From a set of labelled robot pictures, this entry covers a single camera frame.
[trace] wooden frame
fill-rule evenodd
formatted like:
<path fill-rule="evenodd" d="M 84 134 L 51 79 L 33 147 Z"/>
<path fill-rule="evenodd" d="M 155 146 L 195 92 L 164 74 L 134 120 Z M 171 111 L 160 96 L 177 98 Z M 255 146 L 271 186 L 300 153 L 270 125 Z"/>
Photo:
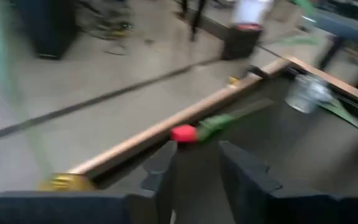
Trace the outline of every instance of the wooden frame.
<path fill-rule="evenodd" d="M 318 75 L 330 84 L 350 93 L 358 99 L 358 89 L 312 67 L 311 65 L 308 65 L 307 63 L 302 62 L 295 57 L 280 58 L 263 67 L 262 70 L 271 75 L 275 75 L 291 64 L 299 65 L 305 70 Z M 244 92 L 251 86 L 254 86 L 260 80 L 260 77 L 250 75 L 241 80 L 236 86 L 223 88 L 222 90 L 217 91 L 211 96 L 195 103 L 177 114 L 155 124 L 149 129 L 136 134 L 116 146 L 113 146 L 110 150 L 70 169 L 67 173 L 84 174 L 90 178 L 96 177 L 97 175 L 106 172 L 130 157 L 140 153 L 152 144 L 155 144 L 156 142 L 159 142 L 163 138 L 167 137 L 172 127 L 183 123 L 194 122 L 197 119 L 212 113 L 214 109 L 217 109 L 228 101 L 235 99 L 240 95 L 240 93 Z"/>

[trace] black speaker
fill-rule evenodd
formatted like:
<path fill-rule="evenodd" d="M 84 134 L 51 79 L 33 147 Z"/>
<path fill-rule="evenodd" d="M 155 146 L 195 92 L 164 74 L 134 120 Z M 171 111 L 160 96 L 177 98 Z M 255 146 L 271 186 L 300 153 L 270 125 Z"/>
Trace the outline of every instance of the black speaker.
<path fill-rule="evenodd" d="M 74 0 L 16 0 L 24 27 L 39 57 L 60 59 L 74 41 Z"/>

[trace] gold object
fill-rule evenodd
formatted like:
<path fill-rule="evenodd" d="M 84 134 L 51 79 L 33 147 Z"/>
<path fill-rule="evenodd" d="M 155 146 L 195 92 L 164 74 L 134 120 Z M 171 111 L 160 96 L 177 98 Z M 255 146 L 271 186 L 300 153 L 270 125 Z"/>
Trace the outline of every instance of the gold object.
<path fill-rule="evenodd" d="M 92 182 L 83 175 L 57 174 L 40 185 L 43 191 L 89 191 L 96 190 Z"/>
<path fill-rule="evenodd" d="M 125 38 L 128 34 L 124 30 L 115 30 L 111 32 L 113 37 Z"/>
<path fill-rule="evenodd" d="M 236 77 L 233 77 L 233 76 L 229 77 L 229 84 L 231 84 L 231 85 L 237 84 L 238 81 L 240 81 L 240 79 L 238 79 Z"/>

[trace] gray floor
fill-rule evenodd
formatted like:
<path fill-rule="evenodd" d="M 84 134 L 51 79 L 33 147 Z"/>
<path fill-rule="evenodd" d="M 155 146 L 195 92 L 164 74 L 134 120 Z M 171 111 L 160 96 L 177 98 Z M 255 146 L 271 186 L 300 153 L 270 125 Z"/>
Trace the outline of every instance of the gray floor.
<path fill-rule="evenodd" d="M 81 35 L 62 61 L 41 60 L 33 58 L 21 35 L 11 37 L 15 50 L 12 75 L 31 118 L 219 54 L 221 41 L 205 32 L 200 32 L 197 43 L 188 42 L 187 25 L 172 15 L 178 8 L 174 2 L 132 0 L 131 4 L 136 31 L 127 41 L 127 56 L 108 55 L 103 52 L 108 42 Z M 272 31 L 268 27 L 269 33 L 280 30 L 272 27 Z M 155 43 L 145 45 L 145 39 Z M 274 44 L 267 47 L 281 54 Z M 302 50 L 300 56 L 308 51 Z M 263 66 L 275 59 L 259 49 L 252 63 Z M 331 68 L 338 70 L 336 76 L 346 77 L 349 70 L 343 66 L 348 63 L 336 64 Z M 158 85 L 1 138 L 0 191 L 36 188 L 42 178 L 39 160 L 49 160 L 54 172 L 64 172 L 207 97 L 224 87 L 227 76 L 239 70 L 238 62 L 193 67 Z M 17 122 L 0 94 L 0 129 Z M 45 151 L 46 155 L 34 153 L 37 151 Z"/>

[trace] black strip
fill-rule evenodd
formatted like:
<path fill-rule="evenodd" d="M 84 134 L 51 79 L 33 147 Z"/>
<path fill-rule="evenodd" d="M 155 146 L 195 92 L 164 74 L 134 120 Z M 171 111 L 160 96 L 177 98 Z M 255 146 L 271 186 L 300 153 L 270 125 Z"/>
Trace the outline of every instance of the black strip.
<path fill-rule="evenodd" d="M 68 115 L 68 114 L 70 114 L 72 112 L 85 109 L 85 108 L 87 108 L 89 106 L 93 106 L 93 105 L 96 105 L 98 103 L 104 102 L 106 100 L 110 100 L 112 98 L 121 96 L 121 95 L 123 95 L 125 93 L 135 91 L 135 90 L 139 90 L 139 89 L 141 89 L 143 87 L 147 87 L 149 85 L 156 84 L 158 82 L 162 82 L 162 81 L 171 79 L 173 77 L 177 77 L 177 76 L 179 76 L 181 74 L 184 74 L 191 67 L 193 67 L 195 65 L 209 65 L 209 64 L 217 62 L 217 61 L 219 61 L 218 58 L 211 58 L 211 59 L 208 59 L 208 60 L 205 60 L 205 61 L 202 61 L 202 62 L 194 63 L 194 64 L 188 65 L 188 66 L 186 66 L 184 68 L 180 68 L 178 70 L 174 70 L 172 72 L 166 73 L 166 74 L 161 75 L 159 77 L 151 78 L 150 80 L 146 80 L 144 82 L 139 82 L 139 83 L 133 84 L 131 86 L 125 87 L 123 89 L 103 94 L 103 95 L 98 96 L 96 98 L 93 98 L 93 99 L 90 99 L 90 100 L 75 104 L 73 106 L 69 106 L 69 107 L 63 108 L 61 110 L 53 111 L 53 112 L 51 112 L 49 114 L 45 114 L 45 115 L 42 115 L 42 116 L 39 116 L 39 117 L 36 117 L 36 118 L 32 118 L 32 119 L 29 119 L 29 120 L 24 121 L 22 123 L 19 123 L 19 124 L 14 124 L 12 126 L 2 128 L 2 129 L 0 129 L 0 138 L 4 137 L 4 136 L 7 136 L 9 134 L 16 133 L 18 131 L 25 130 L 27 128 L 33 127 L 33 126 L 38 125 L 38 124 L 45 123 L 47 121 L 50 121 L 51 119 L 59 118 L 61 116 Z"/>

